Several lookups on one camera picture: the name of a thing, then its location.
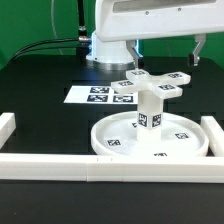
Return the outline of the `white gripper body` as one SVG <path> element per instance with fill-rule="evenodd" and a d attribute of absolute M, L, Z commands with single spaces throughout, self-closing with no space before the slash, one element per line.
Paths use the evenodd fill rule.
<path fill-rule="evenodd" d="M 224 31 L 224 0 L 96 0 L 103 42 Z"/>

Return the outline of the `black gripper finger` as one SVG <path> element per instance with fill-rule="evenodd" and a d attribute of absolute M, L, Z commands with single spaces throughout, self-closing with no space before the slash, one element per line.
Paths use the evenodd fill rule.
<path fill-rule="evenodd" d="M 135 68 L 142 69 L 144 67 L 144 60 L 143 60 L 143 56 L 138 52 L 137 41 L 136 40 L 127 41 L 126 47 L 134 60 Z"/>
<path fill-rule="evenodd" d="M 197 66 L 200 61 L 200 52 L 206 43 L 206 35 L 205 34 L 197 34 L 194 36 L 195 40 L 195 48 L 192 53 L 188 55 L 188 65 L 189 66 Z"/>

